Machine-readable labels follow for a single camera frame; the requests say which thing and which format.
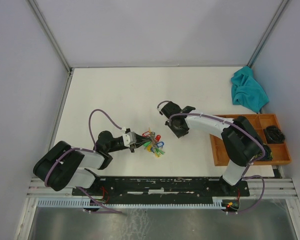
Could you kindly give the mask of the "metal keyring with coloured keys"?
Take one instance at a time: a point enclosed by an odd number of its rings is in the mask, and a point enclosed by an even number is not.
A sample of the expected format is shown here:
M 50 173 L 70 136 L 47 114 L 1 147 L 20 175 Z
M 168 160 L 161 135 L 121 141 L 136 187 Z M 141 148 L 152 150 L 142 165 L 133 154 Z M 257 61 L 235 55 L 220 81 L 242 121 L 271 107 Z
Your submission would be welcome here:
M 148 130 L 142 134 L 142 136 L 150 138 L 150 140 L 142 144 L 146 151 L 154 154 L 156 158 L 160 158 L 165 154 L 163 150 L 165 143 L 162 141 L 162 136 L 160 134 L 152 131 L 149 127 Z

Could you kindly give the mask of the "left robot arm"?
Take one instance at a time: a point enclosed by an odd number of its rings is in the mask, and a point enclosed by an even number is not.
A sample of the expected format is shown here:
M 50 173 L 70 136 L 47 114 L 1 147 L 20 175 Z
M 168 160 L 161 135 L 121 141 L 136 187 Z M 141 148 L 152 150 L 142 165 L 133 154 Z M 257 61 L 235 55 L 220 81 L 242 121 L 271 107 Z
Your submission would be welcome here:
M 65 187 L 81 187 L 89 195 L 96 195 L 101 183 L 86 169 L 104 170 L 113 157 L 110 153 L 135 149 L 149 142 L 150 137 L 127 131 L 122 136 L 113 137 L 110 131 L 102 131 L 92 150 L 71 147 L 65 141 L 59 141 L 33 167 L 33 174 L 56 192 Z

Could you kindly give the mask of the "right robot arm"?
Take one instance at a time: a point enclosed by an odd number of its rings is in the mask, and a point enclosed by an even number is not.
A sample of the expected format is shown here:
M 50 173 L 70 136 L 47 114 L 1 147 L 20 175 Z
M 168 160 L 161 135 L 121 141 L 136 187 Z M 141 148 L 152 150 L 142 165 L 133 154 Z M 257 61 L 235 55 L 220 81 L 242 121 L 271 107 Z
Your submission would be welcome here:
M 177 138 L 190 130 L 201 130 L 223 141 L 229 162 L 220 177 L 219 189 L 226 196 L 237 191 L 237 183 L 244 179 L 249 167 L 266 155 L 260 135 L 242 115 L 236 118 L 209 115 L 192 106 L 180 108 L 168 100 L 159 103 L 157 110 L 167 118 L 165 125 Z

